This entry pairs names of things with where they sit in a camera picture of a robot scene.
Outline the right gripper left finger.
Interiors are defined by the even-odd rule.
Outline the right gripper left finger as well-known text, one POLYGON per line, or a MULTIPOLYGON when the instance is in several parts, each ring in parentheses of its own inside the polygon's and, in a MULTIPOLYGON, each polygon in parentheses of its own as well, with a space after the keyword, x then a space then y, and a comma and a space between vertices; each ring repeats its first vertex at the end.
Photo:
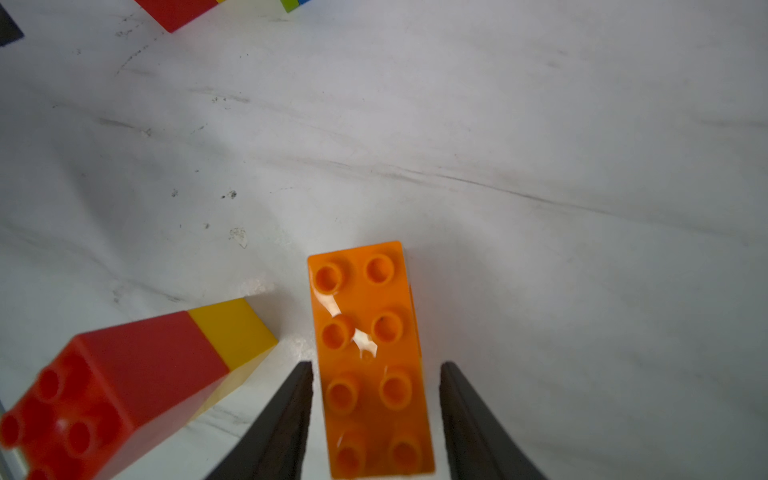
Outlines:
POLYGON ((207 480, 299 479, 312 409, 313 369, 300 361, 207 480))

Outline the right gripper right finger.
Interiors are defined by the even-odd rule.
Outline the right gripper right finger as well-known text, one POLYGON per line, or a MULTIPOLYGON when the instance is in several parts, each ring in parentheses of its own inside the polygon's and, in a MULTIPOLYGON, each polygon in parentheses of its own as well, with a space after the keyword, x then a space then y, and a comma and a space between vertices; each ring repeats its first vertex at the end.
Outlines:
POLYGON ((441 365, 439 398, 453 479, 545 480, 452 361, 441 365))

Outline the orange brick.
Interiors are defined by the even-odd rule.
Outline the orange brick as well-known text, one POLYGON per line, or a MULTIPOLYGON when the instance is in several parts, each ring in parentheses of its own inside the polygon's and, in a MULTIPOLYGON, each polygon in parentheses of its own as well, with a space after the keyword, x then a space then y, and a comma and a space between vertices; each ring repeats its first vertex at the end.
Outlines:
POLYGON ((433 473, 418 322, 401 243, 313 255, 308 278, 332 477, 433 473))

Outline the red square brick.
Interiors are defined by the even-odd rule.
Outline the red square brick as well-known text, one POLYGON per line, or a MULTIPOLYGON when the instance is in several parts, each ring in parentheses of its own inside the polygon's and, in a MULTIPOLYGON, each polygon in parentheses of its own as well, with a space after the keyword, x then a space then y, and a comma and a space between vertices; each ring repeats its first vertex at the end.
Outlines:
POLYGON ((219 5, 217 0, 136 0, 136 3, 169 33, 219 5))
POLYGON ((30 479, 111 479, 183 427, 230 370, 186 312, 74 336, 1 420, 30 479))

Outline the lime green long brick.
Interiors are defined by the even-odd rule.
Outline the lime green long brick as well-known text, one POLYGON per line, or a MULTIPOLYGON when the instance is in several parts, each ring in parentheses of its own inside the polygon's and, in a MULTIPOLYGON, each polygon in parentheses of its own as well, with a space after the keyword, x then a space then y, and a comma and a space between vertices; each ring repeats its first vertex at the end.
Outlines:
POLYGON ((289 13, 297 9, 301 5, 300 0, 281 0, 281 4, 284 10, 289 13))

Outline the yellow square brick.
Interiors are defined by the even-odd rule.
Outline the yellow square brick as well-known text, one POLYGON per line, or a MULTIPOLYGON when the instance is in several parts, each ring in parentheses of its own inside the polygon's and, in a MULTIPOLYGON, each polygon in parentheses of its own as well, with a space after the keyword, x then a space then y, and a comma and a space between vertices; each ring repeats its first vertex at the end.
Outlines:
POLYGON ((245 298, 194 308, 188 313, 229 369, 190 418, 193 421, 242 386, 278 340, 245 298))

